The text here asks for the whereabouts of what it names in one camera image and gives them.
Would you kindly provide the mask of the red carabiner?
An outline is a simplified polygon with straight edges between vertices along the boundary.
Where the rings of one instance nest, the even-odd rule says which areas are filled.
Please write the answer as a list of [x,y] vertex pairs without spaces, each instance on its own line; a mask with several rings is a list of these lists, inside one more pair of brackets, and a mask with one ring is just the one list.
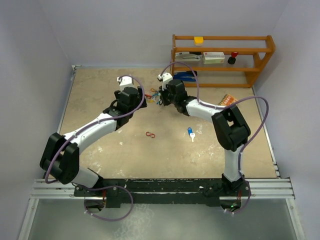
[[148,136],[148,137],[151,137],[151,138],[155,138],[155,137],[156,137],[156,135],[155,135],[154,133],[149,132],[149,131],[147,131],[147,132],[145,133],[145,135]]

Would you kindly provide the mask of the key with blue tag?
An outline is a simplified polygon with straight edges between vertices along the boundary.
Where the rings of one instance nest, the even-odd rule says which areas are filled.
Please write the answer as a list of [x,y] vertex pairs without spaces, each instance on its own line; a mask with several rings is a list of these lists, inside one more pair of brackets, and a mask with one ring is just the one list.
[[187,132],[188,132],[189,137],[191,138],[191,142],[193,143],[194,139],[195,139],[195,136],[196,136],[195,133],[193,132],[193,129],[191,127],[189,127],[187,129]]

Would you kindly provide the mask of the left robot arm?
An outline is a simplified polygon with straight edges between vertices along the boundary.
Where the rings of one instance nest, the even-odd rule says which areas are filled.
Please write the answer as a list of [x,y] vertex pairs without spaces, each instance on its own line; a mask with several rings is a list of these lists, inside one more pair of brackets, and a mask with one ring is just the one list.
[[50,135],[40,167],[46,171],[45,183],[74,183],[85,187],[91,196],[103,191],[102,178],[80,167],[80,155],[90,145],[127,124],[135,111],[147,106],[142,86],[125,87],[114,92],[115,100],[98,117],[72,132]]

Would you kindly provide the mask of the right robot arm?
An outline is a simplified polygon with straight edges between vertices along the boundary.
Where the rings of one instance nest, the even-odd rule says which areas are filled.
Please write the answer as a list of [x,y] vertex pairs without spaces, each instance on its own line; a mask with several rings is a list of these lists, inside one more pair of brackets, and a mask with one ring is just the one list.
[[159,88],[160,103],[174,105],[176,110],[189,117],[211,122],[218,143],[224,149],[222,190],[228,196],[239,196],[247,188],[242,171],[243,147],[251,130],[237,106],[229,108],[200,102],[188,95],[181,80],[173,79]]

